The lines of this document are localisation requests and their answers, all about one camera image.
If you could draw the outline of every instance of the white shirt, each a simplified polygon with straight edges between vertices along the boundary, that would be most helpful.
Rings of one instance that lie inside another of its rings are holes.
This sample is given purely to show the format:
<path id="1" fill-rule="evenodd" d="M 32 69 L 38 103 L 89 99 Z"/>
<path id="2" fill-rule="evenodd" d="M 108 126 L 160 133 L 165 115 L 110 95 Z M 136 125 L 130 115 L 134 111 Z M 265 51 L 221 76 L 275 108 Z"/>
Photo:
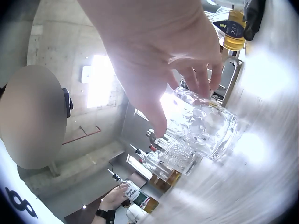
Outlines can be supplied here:
<path id="1" fill-rule="evenodd" d="M 52 212 L 35 196 L 23 180 L 20 179 L 16 163 L 8 154 L 3 141 L 0 139 L 0 190 L 25 223 L 35 224 L 63 224 Z"/>
<path id="2" fill-rule="evenodd" d="M 126 211 L 129 221 L 134 223 L 138 222 L 145 214 L 146 212 L 136 204 L 132 204 Z"/>

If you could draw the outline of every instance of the whiskey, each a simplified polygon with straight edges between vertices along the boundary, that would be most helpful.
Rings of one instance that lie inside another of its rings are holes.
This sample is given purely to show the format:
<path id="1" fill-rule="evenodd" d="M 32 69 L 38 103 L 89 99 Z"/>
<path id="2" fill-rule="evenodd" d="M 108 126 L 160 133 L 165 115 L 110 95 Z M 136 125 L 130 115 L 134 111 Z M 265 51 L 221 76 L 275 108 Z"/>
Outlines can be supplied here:
<path id="1" fill-rule="evenodd" d="M 130 145 L 135 153 L 141 157 L 139 162 L 151 173 L 155 174 L 160 179 L 164 180 L 170 186 L 174 186 L 179 178 L 181 177 L 181 173 L 159 159 L 159 155 L 157 152 L 143 152 L 140 149 L 135 148 L 133 145 Z"/>
<path id="2" fill-rule="evenodd" d="M 121 184 L 127 184 L 128 189 L 125 192 L 125 195 L 129 198 L 130 201 L 138 205 L 147 213 L 151 213 L 159 204 L 159 202 L 153 199 L 148 194 L 144 193 L 136 184 L 130 180 L 123 180 L 119 175 L 113 173 L 111 170 L 108 171 L 112 174 L 112 177 L 116 182 Z"/>
<path id="3" fill-rule="evenodd" d="M 246 23 L 239 11 L 220 7 L 215 14 L 208 16 L 213 24 L 221 46 L 228 50 L 238 51 L 245 47 L 243 37 Z"/>

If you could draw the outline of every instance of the amber liquid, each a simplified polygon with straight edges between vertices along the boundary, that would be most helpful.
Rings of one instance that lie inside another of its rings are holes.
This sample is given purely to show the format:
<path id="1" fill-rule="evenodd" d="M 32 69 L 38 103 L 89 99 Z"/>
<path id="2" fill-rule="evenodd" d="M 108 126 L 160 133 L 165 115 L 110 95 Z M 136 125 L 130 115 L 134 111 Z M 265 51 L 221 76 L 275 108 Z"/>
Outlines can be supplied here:
<path id="1" fill-rule="evenodd" d="M 158 206 L 159 202 L 150 197 L 150 200 L 148 201 L 147 205 L 143 210 L 145 210 L 147 213 L 152 213 L 152 211 Z"/>
<path id="2" fill-rule="evenodd" d="M 169 178 L 166 180 L 166 183 L 170 186 L 174 186 L 181 176 L 182 174 L 179 171 L 173 170 Z"/>
<path id="3" fill-rule="evenodd" d="M 230 10 L 228 20 L 235 21 L 242 25 L 244 28 L 246 26 L 246 23 L 243 22 L 243 14 L 238 11 Z M 225 47 L 228 50 L 232 51 L 238 51 L 243 49 L 245 46 L 245 39 L 242 38 L 233 38 L 228 35 L 225 35 L 223 47 Z"/>

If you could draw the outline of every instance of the black wristwatch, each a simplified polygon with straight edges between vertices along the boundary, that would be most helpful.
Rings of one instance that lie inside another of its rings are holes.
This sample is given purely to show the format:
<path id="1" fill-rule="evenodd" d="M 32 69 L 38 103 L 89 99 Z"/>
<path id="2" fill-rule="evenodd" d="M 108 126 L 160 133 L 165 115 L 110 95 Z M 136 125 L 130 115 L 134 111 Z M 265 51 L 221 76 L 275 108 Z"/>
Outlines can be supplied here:
<path id="1" fill-rule="evenodd" d="M 106 224 L 114 224 L 114 218 L 115 218 L 115 210 L 97 210 L 96 211 L 96 216 L 100 216 L 106 220 Z"/>

